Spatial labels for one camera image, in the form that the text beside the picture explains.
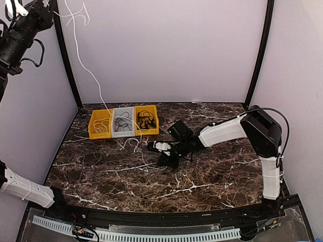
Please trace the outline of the yellow plastic bin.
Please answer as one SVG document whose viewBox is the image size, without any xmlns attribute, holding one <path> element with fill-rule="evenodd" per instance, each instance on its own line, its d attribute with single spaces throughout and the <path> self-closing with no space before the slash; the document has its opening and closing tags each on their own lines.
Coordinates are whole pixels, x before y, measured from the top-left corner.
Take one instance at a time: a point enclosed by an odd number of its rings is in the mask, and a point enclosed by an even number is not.
<svg viewBox="0 0 323 242">
<path fill-rule="evenodd" d="M 112 138 L 113 109 L 94 110 L 88 125 L 89 138 L 91 140 Z"/>
<path fill-rule="evenodd" d="M 159 119 L 157 116 L 156 105 L 140 105 L 134 106 L 135 134 L 158 135 Z"/>
</svg>

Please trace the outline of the grey plastic bin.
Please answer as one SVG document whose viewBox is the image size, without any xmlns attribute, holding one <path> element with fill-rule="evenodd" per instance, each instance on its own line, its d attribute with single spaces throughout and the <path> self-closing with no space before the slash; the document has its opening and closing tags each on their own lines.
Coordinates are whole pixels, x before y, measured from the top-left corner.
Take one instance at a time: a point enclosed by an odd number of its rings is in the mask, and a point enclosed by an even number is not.
<svg viewBox="0 0 323 242">
<path fill-rule="evenodd" d="M 113 109 L 112 138 L 135 136 L 134 107 L 119 107 Z"/>
</svg>

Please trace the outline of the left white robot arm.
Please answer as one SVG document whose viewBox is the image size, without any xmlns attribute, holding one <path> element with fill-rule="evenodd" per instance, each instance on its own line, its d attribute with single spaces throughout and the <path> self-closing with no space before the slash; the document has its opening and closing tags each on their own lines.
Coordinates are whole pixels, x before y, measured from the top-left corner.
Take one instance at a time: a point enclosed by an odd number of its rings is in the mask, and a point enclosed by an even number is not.
<svg viewBox="0 0 323 242">
<path fill-rule="evenodd" d="M 30 1 L 22 5 L 21 1 L 6 1 L 5 8 L 11 22 L 7 25 L 1 21 L 1 101 L 6 108 L 10 107 L 9 97 L 5 94 L 9 76 L 23 72 L 21 63 L 30 61 L 25 52 L 37 42 L 44 51 L 43 43 L 36 38 L 39 32 L 53 26 L 56 1 Z M 51 211 L 60 220 L 71 216 L 71 208 L 63 201 L 55 201 L 53 189 L 37 184 L 12 171 L 1 162 L 1 192 L 19 197 L 23 201 L 33 202 Z"/>
</svg>

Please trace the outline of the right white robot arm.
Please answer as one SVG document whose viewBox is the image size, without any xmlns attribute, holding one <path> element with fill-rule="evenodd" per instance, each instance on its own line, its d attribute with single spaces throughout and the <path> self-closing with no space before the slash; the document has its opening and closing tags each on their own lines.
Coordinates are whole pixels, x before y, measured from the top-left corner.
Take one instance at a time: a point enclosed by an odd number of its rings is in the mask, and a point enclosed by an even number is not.
<svg viewBox="0 0 323 242">
<path fill-rule="evenodd" d="M 228 120 L 208 124 L 194 133 L 181 120 L 172 125 L 168 132 L 173 141 L 155 141 L 153 151 L 161 153 L 158 166 L 177 168 L 179 160 L 188 154 L 214 145 L 247 138 L 261 161 L 263 198 L 258 206 L 258 215 L 268 219 L 277 210 L 276 200 L 281 192 L 281 160 L 286 142 L 282 141 L 282 127 L 269 114 L 270 108 L 252 106 L 244 113 Z"/>
</svg>

